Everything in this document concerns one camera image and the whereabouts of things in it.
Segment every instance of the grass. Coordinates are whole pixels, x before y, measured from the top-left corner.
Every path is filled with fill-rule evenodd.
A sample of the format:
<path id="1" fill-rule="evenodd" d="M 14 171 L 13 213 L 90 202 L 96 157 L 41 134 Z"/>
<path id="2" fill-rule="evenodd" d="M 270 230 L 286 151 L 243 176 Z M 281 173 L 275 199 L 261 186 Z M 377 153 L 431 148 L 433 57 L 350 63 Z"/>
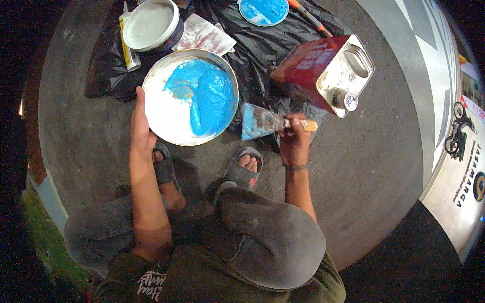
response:
<path id="1" fill-rule="evenodd" d="M 64 238 L 47 214 L 32 184 L 22 193 L 25 221 L 33 239 L 35 251 L 44 262 L 52 282 L 61 278 L 69 281 L 79 292 L 91 289 L 87 270 L 75 263 L 64 248 Z"/>

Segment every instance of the bracelet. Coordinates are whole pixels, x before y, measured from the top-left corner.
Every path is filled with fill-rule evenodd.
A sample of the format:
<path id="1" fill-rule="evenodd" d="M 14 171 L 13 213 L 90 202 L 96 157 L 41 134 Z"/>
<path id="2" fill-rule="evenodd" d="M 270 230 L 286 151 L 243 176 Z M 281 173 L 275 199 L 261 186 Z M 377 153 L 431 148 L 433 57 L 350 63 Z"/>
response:
<path id="1" fill-rule="evenodd" d="M 283 164 L 283 166 L 286 168 L 287 171 L 289 171 L 291 173 L 299 172 L 301 170 L 304 170 L 304 169 L 307 169 L 308 168 L 308 164 L 297 165 L 297 166 L 291 166 L 291 165 L 285 165 L 285 164 Z"/>

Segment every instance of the caulk tube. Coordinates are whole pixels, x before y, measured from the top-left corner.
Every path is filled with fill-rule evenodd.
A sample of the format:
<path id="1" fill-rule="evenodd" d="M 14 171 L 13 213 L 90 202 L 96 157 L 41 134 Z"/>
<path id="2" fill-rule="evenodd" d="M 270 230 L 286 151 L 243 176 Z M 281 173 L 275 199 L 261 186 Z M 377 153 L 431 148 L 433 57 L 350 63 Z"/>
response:
<path id="1" fill-rule="evenodd" d="M 123 40 L 123 27 L 125 26 L 125 22 L 128 20 L 131 12 L 128 11 L 128 7 L 126 5 L 126 1 L 123 1 L 123 14 L 120 16 L 120 33 L 121 33 L 121 46 L 123 48 L 123 57 L 125 57 L 126 69 L 131 72 L 135 69 L 142 66 L 142 62 L 140 61 L 140 57 L 138 53 L 132 49 L 130 49 Z"/>

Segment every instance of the dark t-shirt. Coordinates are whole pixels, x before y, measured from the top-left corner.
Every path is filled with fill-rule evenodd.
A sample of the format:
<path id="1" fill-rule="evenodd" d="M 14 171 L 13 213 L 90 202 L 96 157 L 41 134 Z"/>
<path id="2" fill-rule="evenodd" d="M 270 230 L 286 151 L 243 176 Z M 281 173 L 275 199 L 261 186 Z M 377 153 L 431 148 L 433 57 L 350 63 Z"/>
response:
<path id="1" fill-rule="evenodd" d="M 304 286 L 271 291 L 238 275 L 222 258 L 197 245 L 174 249 L 167 265 L 119 254 L 95 293 L 95 302 L 343 302 L 345 289 L 330 256 Z"/>

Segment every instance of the man's arm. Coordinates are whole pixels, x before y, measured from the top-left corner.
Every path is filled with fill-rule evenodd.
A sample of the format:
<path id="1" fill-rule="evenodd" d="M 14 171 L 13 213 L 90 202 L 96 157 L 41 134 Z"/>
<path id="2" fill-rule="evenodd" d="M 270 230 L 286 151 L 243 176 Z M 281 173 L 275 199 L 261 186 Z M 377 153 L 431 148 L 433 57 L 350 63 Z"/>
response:
<path id="1" fill-rule="evenodd" d="M 157 141 L 145 116 L 145 93 L 136 88 L 137 103 L 131 117 L 129 176 L 133 199 L 135 247 L 131 251 L 149 261 L 168 259 L 172 232 L 153 167 Z"/>
<path id="2" fill-rule="evenodd" d="M 281 158 L 286 167 L 285 202 L 301 208 L 316 222 L 307 168 L 311 132 L 305 131 L 300 123 L 300 119 L 306 119 L 303 113 L 289 114 L 286 118 L 291 129 L 279 133 Z"/>

